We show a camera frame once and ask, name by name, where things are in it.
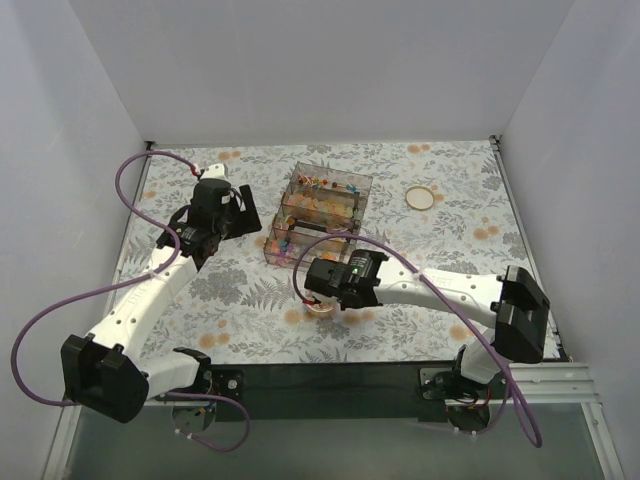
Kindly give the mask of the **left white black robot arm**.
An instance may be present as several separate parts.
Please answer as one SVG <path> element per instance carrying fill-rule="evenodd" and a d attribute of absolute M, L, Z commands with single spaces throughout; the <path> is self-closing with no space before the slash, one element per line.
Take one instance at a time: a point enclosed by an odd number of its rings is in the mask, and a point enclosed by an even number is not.
<path fill-rule="evenodd" d="M 165 310 L 213 257 L 221 242 L 260 231 L 250 186 L 202 177 L 189 204 L 156 241 L 147 271 L 85 336 L 61 347 L 66 397 L 120 423 L 134 419 L 145 402 L 171 391 L 193 400 L 213 386 L 210 358 L 176 347 L 154 360 L 143 347 Z"/>

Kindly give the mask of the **clear compartment candy box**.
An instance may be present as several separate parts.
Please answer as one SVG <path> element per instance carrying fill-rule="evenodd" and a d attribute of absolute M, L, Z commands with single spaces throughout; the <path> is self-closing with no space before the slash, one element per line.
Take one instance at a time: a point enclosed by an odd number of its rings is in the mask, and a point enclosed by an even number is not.
<path fill-rule="evenodd" d="M 368 175 L 299 163 L 281 197 L 264 245 L 267 263 L 306 269 L 315 258 L 345 262 L 355 249 L 352 239 L 316 239 L 337 233 L 357 235 L 373 178 Z"/>

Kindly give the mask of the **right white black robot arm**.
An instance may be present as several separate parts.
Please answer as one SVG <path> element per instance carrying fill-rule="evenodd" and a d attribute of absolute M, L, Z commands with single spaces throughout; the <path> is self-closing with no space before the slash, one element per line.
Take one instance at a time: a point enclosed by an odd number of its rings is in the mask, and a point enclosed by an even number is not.
<path fill-rule="evenodd" d="M 434 381 L 448 394 L 481 393 L 499 373 L 496 363 L 539 364 L 544 358 L 550 302 L 531 274 L 509 266 L 503 275 L 425 269 L 414 272 L 381 252 L 358 249 L 346 263 L 314 259 L 304 287 L 342 309 L 410 305 L 462 313 L 485 328 L 458 353 L 452 372 Z"/>

